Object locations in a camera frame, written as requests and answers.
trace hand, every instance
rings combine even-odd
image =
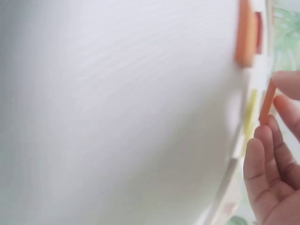
[[[300,71],[277,72],[272,79],[289,98],[300,100]],[[300,141],[300,110],[288,97],[276,97],[274,106]],[[248,142],[244,179],[259,225],[300,224],[300,165],[284,143],[273,116]]]

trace white surface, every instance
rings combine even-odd
[[[2,223],[193,224],[240,122],[237,17],[238,0],[2,1]]]

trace white board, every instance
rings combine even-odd
[[[0,218],[189,225],[243,96],[238,0],[0,4]]]

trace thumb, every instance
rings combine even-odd
[[[300,71],[274,72],[272,80],[285,95],[292,99],[300,100]]]

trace orange stick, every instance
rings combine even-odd
[[[271,109],[271,106],[273,103],[275,91],[276,91],[276,85],[273,82],[273,80],[270,79],[270,83],[269,83],[269,86],[268,86],[268,89],[266,92],[266,96],[265,96],[263,104],[262,104],[261,113],[258,118],[261,125],[264,125],[267,122],[267,117],[268,117],[268,114],[270,112],[270,109]]]

